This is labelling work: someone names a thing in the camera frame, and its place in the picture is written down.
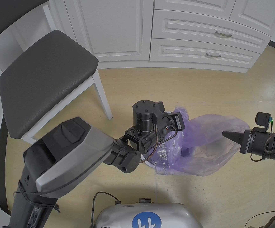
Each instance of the white chair leg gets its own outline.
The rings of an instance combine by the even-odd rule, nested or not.
[[[25,142],[30,143],[30,144],[33,144],[33,143],[35,143],[37,141],[37,139],[35,137],[30,137],[30,136],[28,136],[26,134],[23,135],[21,139],[24,140]]]
[[[92,78],[94,80],[94,86],[95,86],[96,92],[99,96],[99,99],[101,101],[101,105],[102,105],[102,107],[105,111],[105,114],[108,117],[108,119],[111,119],[112,118],[112,112],[111,112],[111,109],[110,109],[110,106],[109,106],[104,88],[101,84],[101,80],[100,80],[100,77],[99,77],[99,74],[98,74],[97,70],[92,75]]]

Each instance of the black motor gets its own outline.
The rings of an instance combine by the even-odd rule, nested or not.
[[[240,153],[251,153],[253,161],[268,159],[275,160],[275,133],[267,132],[272,117],[269,113],[258,112],[256,115],[256,124],[264,128],[254,127],[253,130],[245,130],[244,133],[226,132],[222,135],[241,145]],[[261,156],[261,159],[254,160],[252,154]]]
[[[171,131],[185,129],[182,114],[167,113],[162,101],[138,101],[133,106],[133,126],[125,131],[123,141],[129,140],[132,147],[142,154],[146,154],[155,145],[156,131],[158,142],[165,140]]]

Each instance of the chair frame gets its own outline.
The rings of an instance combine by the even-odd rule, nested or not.
[[[54,23],[53,17],[51,15],[50,9],[48,7],[48,3],[43,3],[42,9],[44,11],[45,17],[48,21],[49,27],[51,31],[56,30],[56,25]],[[12,29],[12,32],[20,44],[20,36],[19,34],[16,34],[16,31]],[[86,81],[84,81],[82,84],[80,84],[76,89],[74,89],[70,94],[68,94],[63,100],[61,100],[59,103],[57,103],[51,110],[49,110],[28,132],[26,132],[21,139],[24,141],[33,144],[37,141],[37,139],[34,137],[34,135],[46,124],[49,120],[51,120],[58,112],[60,112],[66,105],[68,105],[71,101],[73,101],[77,96],[79,96],[82,92],[84,92],[87,88],[94,85],[96,92],[99,96],[99,99],[101,101],[101,105],[104,109],[104,112],[108,119],[112,118],[112,112],[104,91],[104,88],[101,83],[101,79],[98,74],[98,70],[96,69],[95,73],[89,77]]]

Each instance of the purple plastic bag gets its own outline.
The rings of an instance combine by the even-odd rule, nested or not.
[[[182,113],[185,129],[159,145],[151,157],[160,175],[208,176],[218,171],[240,149],[238,143],[223,137],[222,131],[243,133],[249,129],[246,122],[234,116],[207,114],[189,121],[184,108],[176,108],[174,112]]]

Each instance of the chair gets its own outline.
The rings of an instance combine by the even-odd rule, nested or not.
[[[42,6],[52,30],[4,72],[0,69],[0,96],[10,137],[31,144],[37,131],[93,84],[106,116],[112,118],[97,58],[56,30],[47,2],[0,0],[0,34],[37,6]]]

